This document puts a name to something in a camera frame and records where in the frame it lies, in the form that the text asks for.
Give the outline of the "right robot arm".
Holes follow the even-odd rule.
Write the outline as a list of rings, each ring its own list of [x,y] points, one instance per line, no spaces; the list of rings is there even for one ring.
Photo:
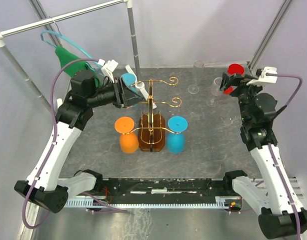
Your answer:
[[[277,100],[262,92],[266,85],[274,84],[278,78],[293,78],[298,85],[288,101],[276,109]],[[280,74],[276,69],[258,69],[257,74],[241,75],[223,72],[220,90],[235,87],[230,96],[238,99],[242,126],[240,136],[255,160],[266,194],[251,180],[241,174],[222,183],[227,195],[239,194],[257,214],[263,235],[269,239],[301,235],[307,230],[307,210],[297,197],[280,156],[277,138],[273,131],[274,120],[290,104],[302,86],[300,76]]]

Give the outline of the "clear wine glass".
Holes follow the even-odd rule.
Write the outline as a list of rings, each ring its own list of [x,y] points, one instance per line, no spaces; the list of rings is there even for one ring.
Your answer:
[[[196,60],[192,68],[192,82],[188,86],[188,92],[195,95],[199,92],[198,82],[204,73],[205,63],[202,60]]]
[[[207,92],[206,104],[209,107],[215,107],[218,104],[218,100],[220,96],[223,94],[223,92],[220,91],[221,83],[222,83],[222,77],[216,77],[213,80]]]

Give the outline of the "blue front wine glass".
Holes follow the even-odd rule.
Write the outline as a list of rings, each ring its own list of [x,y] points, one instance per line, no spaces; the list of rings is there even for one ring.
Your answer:
[[[183,132],[188,128],[187,120],[182,116],[173,116],[168,120],[169,132],[166,137],[166,147],[173,154],[181,153],[185,148],[186,138]]]

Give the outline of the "red wine glass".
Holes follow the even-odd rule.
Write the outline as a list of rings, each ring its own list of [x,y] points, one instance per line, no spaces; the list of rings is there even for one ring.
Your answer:
[[[227,73],[230,74],[230,75],[233,75],[233,74],[243,75],[244,72],[245,72],[244,67],[242,65],[238,64],[238,63],[231,64],[227,69]],[[223,93],[225,95],[229,95],[233,90],[234,90],[233,87],[230,86],[228,89],[224,90]]]

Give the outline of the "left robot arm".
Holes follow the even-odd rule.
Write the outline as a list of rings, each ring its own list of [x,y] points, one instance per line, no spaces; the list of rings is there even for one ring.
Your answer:
[[[73,144],[93,116],[93,109],[110,104],[128,108],[145,101],[143,94],[121,77],[96,87],[96,75],[87,69],[76,72],[70,85],[70,92],[52,117],[50,145],[27,179],[17,181],[14,186],[21,196],[52,213],[58,213],[68,199],[79,194],[99,195],[103,192],[102,174],[90,169],[65,180],[59,179]]]

